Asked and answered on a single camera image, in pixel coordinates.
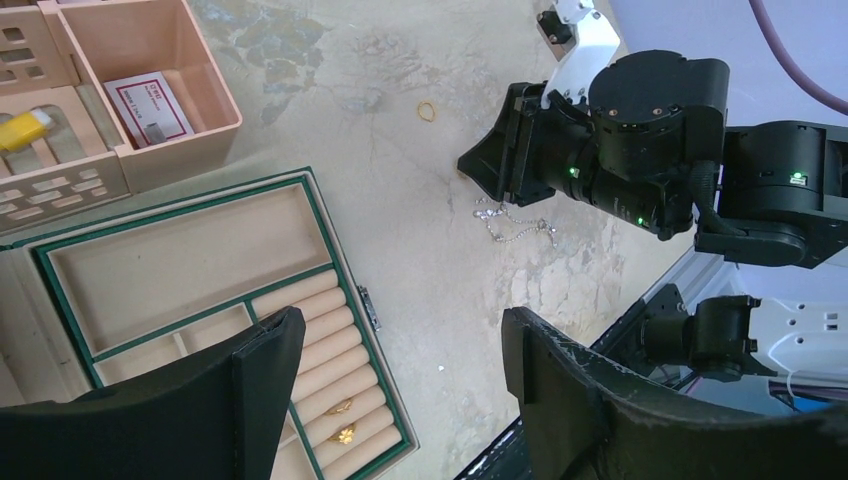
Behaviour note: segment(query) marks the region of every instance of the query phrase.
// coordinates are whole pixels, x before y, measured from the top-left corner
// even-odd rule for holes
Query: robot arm
[[[695,249],[731,262],[813,268],[844,247],[848,129],[727,128],[724,62],[655,50],[607,67],[618,37],[591,2],[561,0],[538,20],[561,58],[554,74],[511,85],[458,161],[492,199],[524,206],[559,190],[660,240],[691,228],[694,204]]]

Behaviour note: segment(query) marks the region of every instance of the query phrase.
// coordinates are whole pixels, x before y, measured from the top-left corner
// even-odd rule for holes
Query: ring
[[[353,405],[353,399],[348,398],[347,400],[341,402],[339,405],[341,405],[341,406],[327,410],[327,412],[324,413],[324,415],[327,415],[327,416],[338,415],[340,413],[344,413],[344,412],[350,410],[351,405]]]
[[[350,425],[346,426],[345,428],[339,430],[338,433],[336,433],[332,437],[328,438],[327,440],[329,440],[331,442],[338,442],[338,443],[341,443],[342,445],[350,445],[353,442],[353,434],[355,432],[356,432],[356,424],[351,423]]]
[[[422,113],[422,107],[430,107],[430,115],[425,114],[426,110],[424,113]],[[427,100],[424,100],[418,104],[418,116],[421,117],[421,120],[424,120],[425,122],[433,123],[434,121],[436,121],[436,107],[434,107],[433,104],[428,102]]]

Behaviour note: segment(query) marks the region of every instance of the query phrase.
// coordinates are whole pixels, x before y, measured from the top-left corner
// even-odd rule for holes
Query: yellow cap
[[[0,125],[0,147],[18,151],[47,134],[53,119],[43,110],[22,113]]]

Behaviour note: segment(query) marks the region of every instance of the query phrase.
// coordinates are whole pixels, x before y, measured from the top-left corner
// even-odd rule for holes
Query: purple cable
[[[818,102],[822,105],[832,108],[843,115],[848,115],[848,102],[820,87],[813,81],[813,79],[808,77],[807,74],[801,70],[798,64],[792,60],[792,57],[789,56],[789,52],[786,51],[786,48],[780,41],[780,36],[777,34],[777,31],[775,31],[774,25],[771,24],[771,20],[769,19],[768,12],[766,12],[766,7],[763,5],[763,1],[748,0],[748,3],[751,4],[751,10],[754,11],[754,17],[757,19],[757,24],[760,26],[760,30],[766,38],[766,43],[768,43],[771,53],[774,54],[774,58],[777,59],[777,63],[783,67],[783,70],[786,71],[789,78],[801,87],[801,90],[807,92],[807,95],[818,100]]]

